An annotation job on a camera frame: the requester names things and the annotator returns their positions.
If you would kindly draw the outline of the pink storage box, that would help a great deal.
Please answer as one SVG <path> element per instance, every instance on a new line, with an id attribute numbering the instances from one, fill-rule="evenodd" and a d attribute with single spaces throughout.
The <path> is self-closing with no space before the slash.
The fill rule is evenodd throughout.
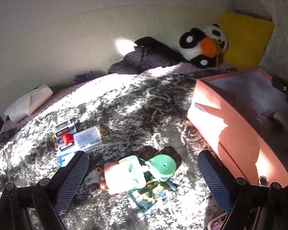
<path id="1" fill-rule="evenodd" d="M 196 81 L 188 119 L 235 177 L 288 185 L 288 101 L 260 69 Z"/>

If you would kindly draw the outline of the clear plastic case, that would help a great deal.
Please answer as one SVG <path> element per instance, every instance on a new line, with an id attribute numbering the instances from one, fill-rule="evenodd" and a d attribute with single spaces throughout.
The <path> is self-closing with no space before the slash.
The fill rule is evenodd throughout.
<path id="1" fill-rule="evenodd" d="M 96 126 L 75 133 L 74 142 L 81 151 L 89 151 L 102 144 L 101 135 Z"/>

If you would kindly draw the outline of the panda plush toy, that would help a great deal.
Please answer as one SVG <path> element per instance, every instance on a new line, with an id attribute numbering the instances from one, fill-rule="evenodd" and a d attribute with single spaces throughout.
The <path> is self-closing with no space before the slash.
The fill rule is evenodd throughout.
<path id="1" fill-rule="evenodd" d="M 228 48 L 228 38 L 218 24 L 203 30 L 192 28 L 179 39 L 179 52 L 185 60 L 200 69 L 219 67 Z"/>

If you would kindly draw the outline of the colourful snack packet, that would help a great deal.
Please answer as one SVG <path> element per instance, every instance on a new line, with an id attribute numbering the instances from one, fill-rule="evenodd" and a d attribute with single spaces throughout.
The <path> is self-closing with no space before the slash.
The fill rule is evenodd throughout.
<path id="1" fill-rule="evenodd" d="M 130 190 L 128 196 L 136 204 L 142 213 L 147 212 L 157 202 L 161 201 L 167 195 L 175 192 L 178 185 L 171 180 L 165 182 L 149 181 L 144 188 Z"/>

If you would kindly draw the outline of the black white patterned blanket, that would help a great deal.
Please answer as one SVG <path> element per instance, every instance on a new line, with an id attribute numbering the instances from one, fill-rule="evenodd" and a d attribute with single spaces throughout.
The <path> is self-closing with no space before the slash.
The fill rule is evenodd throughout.
<path id="1" fill-rule="evenodd" d="M 221 211 L 197 166 L 204 138 L 187 120 L 198 78 L 232 67 L 137 78 L 108 75 L 67 94 L 27 124 L 0 134 L 0 197 L 4 186 L 35 185 L 58 170 L 54 126 L 67 120 L 78 130 L 96 126 L 102 143 L 89 152 L 89 168 L 62 215 L 68 229 L 206 229 Z M 129 155 L 165 153 L 178 161 L 178 188 L 141 212 L 127 194 L 98 188 L 95 169 Z"/>

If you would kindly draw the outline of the yellow pillow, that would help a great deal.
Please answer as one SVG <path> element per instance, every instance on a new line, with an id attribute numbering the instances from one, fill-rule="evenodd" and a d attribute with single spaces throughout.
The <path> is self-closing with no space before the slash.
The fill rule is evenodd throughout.
<path id="1" fill-rule="evenodd" d="M 227 11 L 223 14 L 220 27 L 228 38 L 224 61 L 237 70 L 258 67 L 275 23 Z"/>

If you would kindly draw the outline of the red small cap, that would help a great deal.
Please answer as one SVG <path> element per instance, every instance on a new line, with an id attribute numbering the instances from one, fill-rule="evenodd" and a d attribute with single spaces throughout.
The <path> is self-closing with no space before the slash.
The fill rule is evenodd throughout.
<path id="1" fill-rule="evenodd" d="M 74 142 L 74 136 L 72 133 L 64 133 L 62 135 L 62 140 L 65 146 L 69 146 Z"/>

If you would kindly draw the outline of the black clothing pile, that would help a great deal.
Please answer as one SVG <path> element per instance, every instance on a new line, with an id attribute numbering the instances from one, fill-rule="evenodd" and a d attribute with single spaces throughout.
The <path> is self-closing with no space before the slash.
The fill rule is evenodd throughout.
<path id="1" fill-rule="evenodd" d="M 152 37 L 136 40 L 134 51 L 112 64 L 108 74 L 141 74 L 156 67 L 171 67 L 186 62 L 184 57 Z"/>

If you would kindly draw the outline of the white plastic bottle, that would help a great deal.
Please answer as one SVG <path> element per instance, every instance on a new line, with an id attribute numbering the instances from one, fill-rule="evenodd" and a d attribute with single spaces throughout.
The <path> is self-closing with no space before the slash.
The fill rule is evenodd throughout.
<path id="1" fill-rule="evenodd" d="M 144 188 L 147 185 L 145 172 L 149 169 L 148 165 L 141 165 L 135 155 L 105 163 L 99 175 L 100 188 L 110 195 Z"/>

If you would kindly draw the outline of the blue small object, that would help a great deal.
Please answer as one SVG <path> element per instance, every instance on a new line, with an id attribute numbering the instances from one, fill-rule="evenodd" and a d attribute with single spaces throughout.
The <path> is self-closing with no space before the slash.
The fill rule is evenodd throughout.
<path id="1" fill-rule="evenodd" d="M 84 73 L 84 74 L 79 74 L 76 75 L 73 81 L 76 84 L 82 84 L 91 80 L 94 80 L 96 78 L 95 74 L 93 71 L 90 71 L 89 73 Z"/>

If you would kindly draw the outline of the white lace pillow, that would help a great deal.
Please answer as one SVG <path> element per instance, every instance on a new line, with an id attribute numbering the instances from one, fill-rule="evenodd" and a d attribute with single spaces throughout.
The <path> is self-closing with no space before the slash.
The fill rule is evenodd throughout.
<path id="1" fill-rule="evenodd" d="M 288 80 L 288 0 L 261 0 L 275 28 L 260 62 L 270 75 Z"/>

